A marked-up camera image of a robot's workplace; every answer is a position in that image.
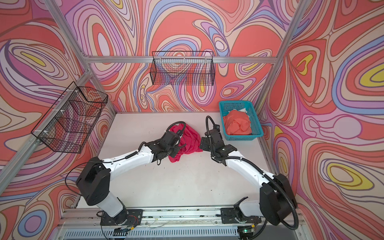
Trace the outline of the magenta t shirt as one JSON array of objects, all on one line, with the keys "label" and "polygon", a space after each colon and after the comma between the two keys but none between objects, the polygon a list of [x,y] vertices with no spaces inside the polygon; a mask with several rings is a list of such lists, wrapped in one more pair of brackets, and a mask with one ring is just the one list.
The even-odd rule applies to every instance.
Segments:
[{"label": "magenta t shirt", "polygon": [[184,133],[181,139],[181,145],[184,147],[179,150],[179,152],[176,154],[174,158],[169,156],[170,162],[171,163],[178,162],[182,155],[190,155],[193,153],[202,152],[203,150],[200,149],[200,144],[201,144],[200,134],[189,125],[186,125],[186,128],[184,130]]}]

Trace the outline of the teal plastic basket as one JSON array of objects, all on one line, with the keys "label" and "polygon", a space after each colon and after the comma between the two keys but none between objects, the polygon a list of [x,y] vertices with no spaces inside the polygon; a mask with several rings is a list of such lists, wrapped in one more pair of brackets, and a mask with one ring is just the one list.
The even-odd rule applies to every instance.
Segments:
[{"label": "teal plastic basket", "polygon": [[[251,135],[227,135],[225,126],[224,126],[224,120],[223,117],[226,116],[230,111],[232,110],[241,110],[243,108],[246,108],[247,115],[249,116],[251,120],[251,128],[252,128],[252,134]],[[249,101],[221,101],[219,102],[219,109],[221,114],[221,120],[223,124],[224,129],[224,135],[226,140],[228,141],[252,141],[256,138],[262,137],[264,135],[259,118],[256,114],[256,111],[254,109],[254,106]]]}]

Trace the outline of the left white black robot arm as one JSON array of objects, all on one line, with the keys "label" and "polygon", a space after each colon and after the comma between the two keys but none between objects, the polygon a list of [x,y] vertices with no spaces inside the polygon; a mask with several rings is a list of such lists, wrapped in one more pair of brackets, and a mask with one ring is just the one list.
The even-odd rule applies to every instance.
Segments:
[{"label": "left white black robot arm", "polygon": [[169,156],[175,157],[183,131],[166,131],[152,142],[143,142],[135,151],[114,158],[89,160],[79,175],[76,186],[87,205],[97,206],[110,217],[115,225],[123,225],[128,220],[125,205],[110,192],[110,182],[116,177],[142,165],[161,164]]}]

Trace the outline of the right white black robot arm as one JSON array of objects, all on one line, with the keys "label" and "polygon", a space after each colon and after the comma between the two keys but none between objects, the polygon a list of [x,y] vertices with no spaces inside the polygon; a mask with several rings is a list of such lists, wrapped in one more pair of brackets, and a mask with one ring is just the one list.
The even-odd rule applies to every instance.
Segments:
[{"label": "right white black robot arm", "polygon": [[274,226],[283,224],[290,230],[299,227],[298,205],[284,175],[269,173],[246,159],[237,148],[224,143],[219,130],[207,131],[200,149],[210,152],[213,161],[236,171],[259,191],[257,200],[244,197],[234,205],[239,221],[255,216]]}]

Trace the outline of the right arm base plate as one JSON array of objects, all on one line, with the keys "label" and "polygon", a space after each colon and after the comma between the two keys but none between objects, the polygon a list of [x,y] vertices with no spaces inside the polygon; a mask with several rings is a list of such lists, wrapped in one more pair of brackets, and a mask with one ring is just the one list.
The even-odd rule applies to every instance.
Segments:
[{"label": "right arm base plate", "polygon": [[223,224],[255,224],[262,222],[260,217],[246,217],[239,209],[236,208],[221,208],[220,213],[216,214],[221,218]]}]

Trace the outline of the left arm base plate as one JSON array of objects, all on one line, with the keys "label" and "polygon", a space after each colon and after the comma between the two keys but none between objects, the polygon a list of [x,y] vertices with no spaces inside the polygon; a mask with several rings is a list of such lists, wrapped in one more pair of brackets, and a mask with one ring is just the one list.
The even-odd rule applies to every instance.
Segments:
[{"label": "left arm base plate", "polygon": [[128,226],[135,227],[141,224],[144,210],[127,209],[125,213],[118,214],[116,217],[110,217],[104,211],[101,212],[101,226]]}]

